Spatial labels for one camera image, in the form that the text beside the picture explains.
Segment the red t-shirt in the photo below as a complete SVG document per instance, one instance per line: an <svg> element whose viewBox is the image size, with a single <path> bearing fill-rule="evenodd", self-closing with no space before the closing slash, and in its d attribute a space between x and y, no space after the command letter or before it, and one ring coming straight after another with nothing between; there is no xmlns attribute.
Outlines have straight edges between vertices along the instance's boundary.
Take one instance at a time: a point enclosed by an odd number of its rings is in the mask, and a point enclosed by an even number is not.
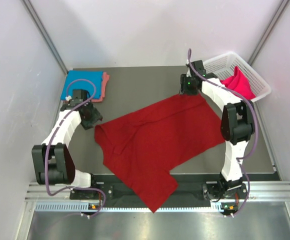
<svg viewBox="0 0 290 240"><path fill-rule="evenodd" d="M200 95L173 95L99 124L103 164L132 190L167 187L170 171L224 142L221 120Z"/></svg>

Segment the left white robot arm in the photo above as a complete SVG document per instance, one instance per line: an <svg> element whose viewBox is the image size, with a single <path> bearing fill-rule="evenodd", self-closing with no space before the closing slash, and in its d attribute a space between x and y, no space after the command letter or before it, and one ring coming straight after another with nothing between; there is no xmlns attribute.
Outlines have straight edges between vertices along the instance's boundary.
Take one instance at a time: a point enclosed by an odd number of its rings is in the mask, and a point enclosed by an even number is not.
<svg viewBox="0 0 290 240"><path fill-rule="evenodd" d="M87 90L74 89L65 98L51 133L41 144L33 146L31 155L38 184L78 187L90 199L98 194L93 175L77 170L69 151L78 126L89 130L103 119L91 100Z"/></svg>

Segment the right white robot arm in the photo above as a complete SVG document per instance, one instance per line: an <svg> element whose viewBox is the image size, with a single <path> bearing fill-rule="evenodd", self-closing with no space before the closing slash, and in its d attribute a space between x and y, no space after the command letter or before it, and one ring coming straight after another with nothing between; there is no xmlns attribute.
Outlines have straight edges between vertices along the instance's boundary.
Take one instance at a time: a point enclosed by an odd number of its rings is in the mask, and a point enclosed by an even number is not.
<svg viewBox="0 0 290 240"><path fill-rule="evenodd" d="M203 93L221 110L221 136L225 140L224 165L218 181L218 199L230 198L243 186L243 160L253 153L245 153L252 136L258 136L258 122L252 99L255 98L249 81L235 67L234 74L220 80L208 73L202 60L186 63L187 73L180 76L180 93Z"/></svg>

